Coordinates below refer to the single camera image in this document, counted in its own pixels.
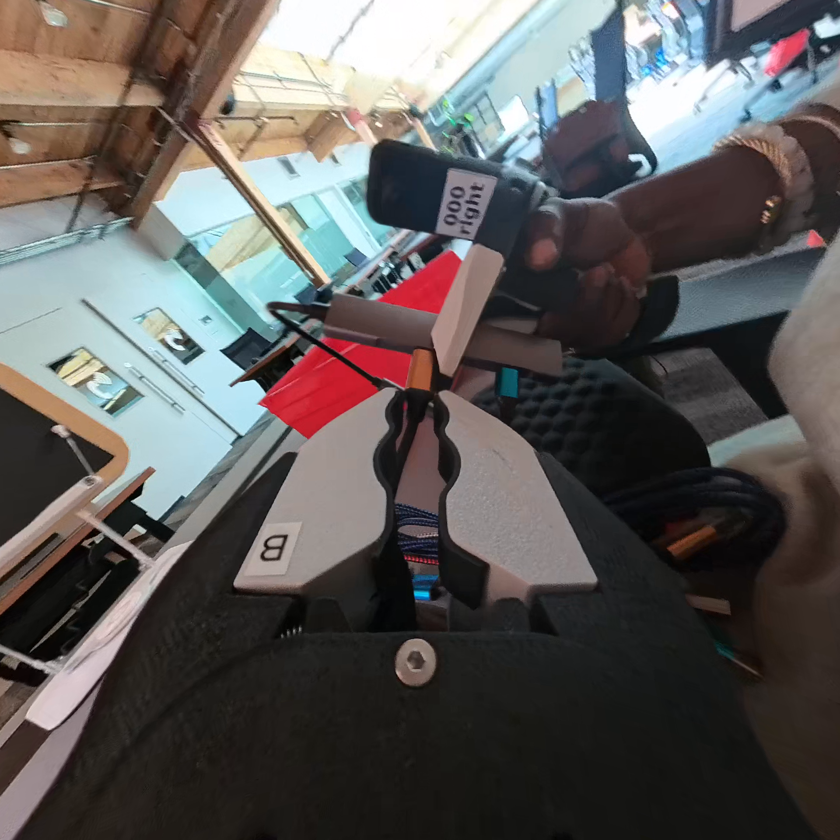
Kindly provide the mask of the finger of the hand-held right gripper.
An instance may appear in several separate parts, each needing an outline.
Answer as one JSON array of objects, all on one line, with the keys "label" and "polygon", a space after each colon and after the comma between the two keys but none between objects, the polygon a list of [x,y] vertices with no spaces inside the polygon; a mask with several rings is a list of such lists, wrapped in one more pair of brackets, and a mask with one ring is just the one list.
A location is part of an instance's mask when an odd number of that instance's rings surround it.
[{"label": "finger of the hand-held right gripper", "polygon": [[472,245],[460,263],[430,332],[441,375],[455,375],[504,266],[504,256],[483,245]]}]

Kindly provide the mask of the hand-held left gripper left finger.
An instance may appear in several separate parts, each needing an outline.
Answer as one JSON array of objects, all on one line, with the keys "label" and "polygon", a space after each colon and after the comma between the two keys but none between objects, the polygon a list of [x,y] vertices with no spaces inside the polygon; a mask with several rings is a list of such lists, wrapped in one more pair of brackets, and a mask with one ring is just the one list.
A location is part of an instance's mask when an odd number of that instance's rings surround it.
[{"label": "hand-held left gripper left finger", "polygon": [[373,561],[393,522],[403,392],[386,387],[334,418],[297,452],[234,579],[237,592],[370,600]]}]

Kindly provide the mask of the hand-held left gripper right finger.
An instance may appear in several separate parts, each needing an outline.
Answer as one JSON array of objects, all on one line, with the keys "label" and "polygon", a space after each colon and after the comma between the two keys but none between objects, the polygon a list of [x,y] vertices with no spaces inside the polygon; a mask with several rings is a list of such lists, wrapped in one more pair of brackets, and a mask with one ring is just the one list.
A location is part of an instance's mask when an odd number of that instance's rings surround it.
[{"label": "hand-held left gripper right finger", "polygon": [[450,391],[436,395],[438,565],[468,608],[593,592],[597,577],[536,450]]}]

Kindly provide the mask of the person's right forearm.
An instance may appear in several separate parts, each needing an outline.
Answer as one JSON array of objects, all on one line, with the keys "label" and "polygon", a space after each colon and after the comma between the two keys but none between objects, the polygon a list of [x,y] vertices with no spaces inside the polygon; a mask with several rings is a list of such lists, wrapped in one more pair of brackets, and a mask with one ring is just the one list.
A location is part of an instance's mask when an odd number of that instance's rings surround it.
[{"label": "person's right forearm", "polygon": [[648,276],[763,255],[805,231],[838,231],[838,97],[824,91],[749,122],[705,157],[612,198],[652,258]]}]

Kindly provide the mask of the person's right hand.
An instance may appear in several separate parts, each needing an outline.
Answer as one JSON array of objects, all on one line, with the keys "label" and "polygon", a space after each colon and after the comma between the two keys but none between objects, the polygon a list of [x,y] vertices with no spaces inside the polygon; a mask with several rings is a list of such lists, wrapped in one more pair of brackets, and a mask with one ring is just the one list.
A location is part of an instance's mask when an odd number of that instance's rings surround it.
[{"label": "person's right hand", "polygon": [[616,205],[549,199],[531,214],[521,243],[523,264],[531,272],[576,274],[574,291],[542,315],[540,335],[583,354],[625,340],[642,311],[652,258]]}]

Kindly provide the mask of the red plastic bin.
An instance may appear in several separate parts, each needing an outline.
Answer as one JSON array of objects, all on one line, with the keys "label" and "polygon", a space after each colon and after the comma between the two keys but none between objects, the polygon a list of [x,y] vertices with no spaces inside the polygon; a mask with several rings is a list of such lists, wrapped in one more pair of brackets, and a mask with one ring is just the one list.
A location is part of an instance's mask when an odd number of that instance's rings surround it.
[{"label": "red plastic bin", "polygon": [[[400,286],[382,297],[383,301],[418,311],[438,314],[460,267],[462,258],[445,251]],[[364,371],[404,386],[410,354],[374,348],[341,339],[325,343]],[[375,387],[321,349],[307,352],[285,374],[261,405],[305,438],[375,393]]]}]

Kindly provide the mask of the black quilted seat cushion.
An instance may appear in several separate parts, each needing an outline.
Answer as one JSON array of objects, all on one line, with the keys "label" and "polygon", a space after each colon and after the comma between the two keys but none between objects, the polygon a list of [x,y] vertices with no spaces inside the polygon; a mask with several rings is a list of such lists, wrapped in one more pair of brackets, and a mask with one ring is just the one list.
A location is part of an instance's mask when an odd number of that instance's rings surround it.
[{"label": "black quilted seat cushion", "polygon": [[572,360],[552,380],[521,375],[510,426],[598,497],[711,466],[690,421],[605,360]]}]

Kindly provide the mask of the black office chair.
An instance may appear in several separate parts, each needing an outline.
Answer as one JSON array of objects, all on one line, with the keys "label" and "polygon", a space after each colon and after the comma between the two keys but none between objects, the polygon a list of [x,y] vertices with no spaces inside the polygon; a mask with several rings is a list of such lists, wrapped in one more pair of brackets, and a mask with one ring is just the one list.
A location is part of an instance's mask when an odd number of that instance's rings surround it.
[{"label": "black office chair", "polygon": [[254,329],[248,328],[236,340],[223,347],[220,352],[241,371],[247,371],[275,349],[278,342],[277,337],[267,339]]}]

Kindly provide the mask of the white tablet stand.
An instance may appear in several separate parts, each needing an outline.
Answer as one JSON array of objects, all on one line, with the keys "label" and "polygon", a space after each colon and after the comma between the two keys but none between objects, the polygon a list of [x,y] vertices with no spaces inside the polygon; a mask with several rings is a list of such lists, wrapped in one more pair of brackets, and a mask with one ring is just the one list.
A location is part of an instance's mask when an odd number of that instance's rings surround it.
[{"label": "white tablet stand", "polygon": [[25,556],[37,552],[39,546],[55,532],[56,525],[71,517],[85,523],[90,530],[99,532],[117,548],[125,551],[137,564],[139,575],[99,623],[68,654],[43,659],[1,645],[2,659],[13,660],[16,666],[45,675],[56,684],[48,687],[45,695],[35,701],[34,709],[27,714],[28,721],[47,731],[57,729],[92,692],[115,659],[131,626],[154,590],[190,546],[187,542],[164,551],[158,559],[150,558],[107,526],[104,520],[88,509],[88,503],[104,487],[103,478],[91,471],[67,427],[57,425],[51,432],[67,442],[85,474],[2,544],[2,572],[15,571],[21,567]]}]

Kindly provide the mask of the black panel with wooden frame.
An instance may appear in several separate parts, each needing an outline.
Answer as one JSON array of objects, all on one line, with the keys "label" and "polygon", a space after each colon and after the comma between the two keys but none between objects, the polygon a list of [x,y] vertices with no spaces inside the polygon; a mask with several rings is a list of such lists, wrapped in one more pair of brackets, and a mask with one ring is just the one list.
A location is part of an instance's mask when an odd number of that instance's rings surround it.
[{"label": "black panel with wooden frame", "polygon": [[121,477],[130,449],[110,427],[1,365],[2,572]]}]

